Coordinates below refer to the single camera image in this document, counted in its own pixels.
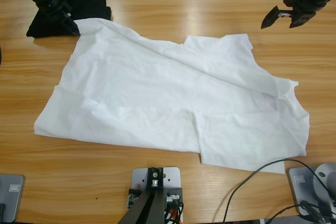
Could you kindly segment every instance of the silver cylinder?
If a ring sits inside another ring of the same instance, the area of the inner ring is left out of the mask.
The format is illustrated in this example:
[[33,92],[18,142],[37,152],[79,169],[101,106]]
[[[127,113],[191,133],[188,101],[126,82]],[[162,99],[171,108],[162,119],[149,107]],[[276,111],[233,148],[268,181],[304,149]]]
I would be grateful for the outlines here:
[[157,179],[152,180],[152,187],[157,187],[159,185],[159,181]]

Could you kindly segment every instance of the white t-shirt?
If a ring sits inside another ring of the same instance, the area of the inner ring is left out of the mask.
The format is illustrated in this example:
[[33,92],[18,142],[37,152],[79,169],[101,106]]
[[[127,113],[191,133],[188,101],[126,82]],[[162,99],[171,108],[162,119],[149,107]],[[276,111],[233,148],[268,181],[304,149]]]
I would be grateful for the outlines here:
[[259,67],[246,34],[176,44],[104,19],[76,23],[81,36],[36,134],[196,152],[203,164],[246,170],[306,155],[298,83]]

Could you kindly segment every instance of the wood grain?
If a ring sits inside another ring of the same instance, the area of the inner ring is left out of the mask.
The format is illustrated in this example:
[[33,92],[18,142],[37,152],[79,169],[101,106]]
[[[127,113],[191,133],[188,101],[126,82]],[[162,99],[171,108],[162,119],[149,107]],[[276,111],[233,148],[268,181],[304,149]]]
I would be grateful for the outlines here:
[[[114,21],[151,39],[247,33],[258,64],[300,82],[310,113],[310,165],[336,162],[336,1],[302,27],[282,19],[261,30],[282,0],[108,0]],[[221,221],[223,198],[249,172],[200,164],[198,154],[78,142],[34,135],[33,125],[60,79],[77,37],[25,37],[37,8],[0,0],[0,173],[26,176],[18,221],[116,223],[126,212],[131,172],[149,166],[181,170],[185,223]],[[227,220],[272,216],[293,204],[286,175],[260,173],[235,195]]]

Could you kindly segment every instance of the wire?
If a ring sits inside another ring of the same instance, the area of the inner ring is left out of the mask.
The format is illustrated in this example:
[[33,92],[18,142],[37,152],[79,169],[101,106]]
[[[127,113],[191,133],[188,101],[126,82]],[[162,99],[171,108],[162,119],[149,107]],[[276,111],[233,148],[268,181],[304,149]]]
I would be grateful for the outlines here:
[[[314,204],[312,204],[312,203],[307,203],[307,204],[308,204],[309,206],[318,208],[318,209],[320,209],[320,210],[325,210],[325,211],[327,211],[327,212],[330,212],[330,213],[336,215],[336,213],[334,213],[333,211],[330,211],[330,210],[327,209],[327,208],[319,207],[319,206],[316,206],[316,205],[314,205]],[[270,223],[271,223],[271,222],[272,222],[272,221],[273,221],[279,214],[283,213],[284,211],[286,211],[286,210],[288,210],[288,209],[291,209],[291,208],[294,208],[294,207],[300,207],[300,206],[301,206],[301,204],[295,204],[295,205],[292,205],[292,206],[289,206],[289,207],[284,208],[283,210],[277,212],[277,213],[276,213],[272,218],[270,218],[268,221],[266,221],[265,224],[270,224]]]
[[184,208],[184,204],[183,204],[183,202],[182,202],[181,210],[180,210],[180,207],[178,207],[178,210],[179,210],[180,213],[179,213],[178,216],[176,216],[176,218],[175,218],[173,224],[179,224],[179,223],[180,223],[180,219],[181,219],[181,215],[182,215],[182,212],[183,212],[183,208]]
[[253,173],[251,173],[243,182],[241,182],[235,189],[234,191],[231,193],[230,197],[229,197],[229,200],[227,202],[227,205],[226,205],[226,209],[225,209],[225,214],[224,214],[224,218],[223,218],[223,224],[225,223],[225,220],[226,220],[226,216],[227,216],[227,212],[228,212],[228,209],[229,209],[229,205],[230,205],[230,202],[232,200],[232,197],[233,195],[235,194],[235,192],[240,189],[240,187],[245,184],[247,181],[249,181],[254,175],[256,175],[258,172],[260,172],[262,169],[264,169],[265,167],[269,166],[269,165],[272,165],[272,164],[275,164],[275,163],[279,163],[279,162],[283,162],[283,161],[293,161],[293,162],[297,162],[297,163],[300,163],[301,165],[304,165],[309,171],[311,171],[315,178],[321,183],[321,185],[324,187],[324,189],[328,192],[329,196],[336,201],[336,199],[334,198],[334,196],[332,195],[332,193],[327,189],[327,187],[324,185],[324,183],[322,182],[322,180],[316,175],[316,173],[308,166],[306,165],[304,162],[301,162],[299,160],[296,160],[296,159],[292,159],[292,158],[284,158],[284,159],[280,159],[280,160],[276,160],[276,161],[273,161],[273,162],[270,162],[266,165],[263,165],[261,168],[257,169],[256,171],[254,171]]
[[265,224],[270,224],[275,217],[277,217],[279,214],[283,213],[284,211],[286,211],[288,209],[291,209],[291,208],[294,208],[294,207],[299,207],[299,206],[300,206],[300,204],[295,204],[295,205],[292,205],[292,206],[289,206],[289,207],[285,207],[283,210],[278,211],[275,215],[273,215],[273,217],[270,218],[268,221],[266,221]]
[[316,206],[316,205],[314,205],[314,204],[312,204],[312,203],[308,203],[310,206],[312,206],[312,207],[316,207],[316,208],[318,208],[318,209],[320,209],[320,210],[324,210],[324,211],[327,211],[327,212],[329,212],[329,213],[331,213],[331,214],[333,214],[333,215],[336,215],[336,213],[335,212],[333,212],[333,211],[330,211],[329,209],[327,209],[327,208],[324,208],[324,207],[319,207],[319,206]]

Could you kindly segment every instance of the folded black garment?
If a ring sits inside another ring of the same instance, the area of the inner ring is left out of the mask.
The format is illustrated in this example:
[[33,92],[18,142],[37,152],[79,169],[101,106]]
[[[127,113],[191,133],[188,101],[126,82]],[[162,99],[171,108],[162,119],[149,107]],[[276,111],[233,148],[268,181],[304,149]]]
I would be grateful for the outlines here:
[[[66,0],[71,6],[71,15],[74,20],[84,18],[103,18],[111,20],[111,8],[106,6],[106,0]],[[27,37],[48,37],[71,34],[58,23],[51,22],[40,10],[37,12]]]

